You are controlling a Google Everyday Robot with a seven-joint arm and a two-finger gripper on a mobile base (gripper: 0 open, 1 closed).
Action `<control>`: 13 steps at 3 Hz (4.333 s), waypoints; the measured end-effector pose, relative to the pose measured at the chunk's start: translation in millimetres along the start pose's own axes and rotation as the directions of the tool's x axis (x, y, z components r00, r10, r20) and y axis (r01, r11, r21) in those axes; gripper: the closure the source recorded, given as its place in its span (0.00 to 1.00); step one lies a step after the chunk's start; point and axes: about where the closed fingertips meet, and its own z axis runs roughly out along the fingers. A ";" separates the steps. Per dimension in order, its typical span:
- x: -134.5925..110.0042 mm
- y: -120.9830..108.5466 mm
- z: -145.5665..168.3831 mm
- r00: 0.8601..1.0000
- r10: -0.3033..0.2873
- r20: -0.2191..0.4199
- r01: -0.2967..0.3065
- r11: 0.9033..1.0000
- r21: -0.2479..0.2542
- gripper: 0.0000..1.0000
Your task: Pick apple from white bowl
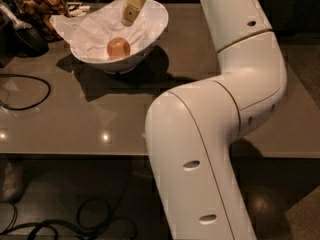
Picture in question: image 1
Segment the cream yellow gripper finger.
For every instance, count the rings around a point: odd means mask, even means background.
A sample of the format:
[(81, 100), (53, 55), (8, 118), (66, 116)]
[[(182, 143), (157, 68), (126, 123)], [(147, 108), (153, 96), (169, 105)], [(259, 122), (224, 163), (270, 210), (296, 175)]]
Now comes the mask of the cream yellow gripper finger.
[(125, 0), (121, 23), (132, 26), (139, 16), (146, 0)]

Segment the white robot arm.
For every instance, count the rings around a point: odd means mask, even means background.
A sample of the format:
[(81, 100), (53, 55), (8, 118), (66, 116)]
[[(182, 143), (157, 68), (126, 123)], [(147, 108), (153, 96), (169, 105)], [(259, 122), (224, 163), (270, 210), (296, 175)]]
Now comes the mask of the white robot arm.
[(149, 160), (173, 240), (257, 240), (229, 146), (274, 114), (287, 71), (258, 0), (200, 2), (221, 73), (153, 101)]

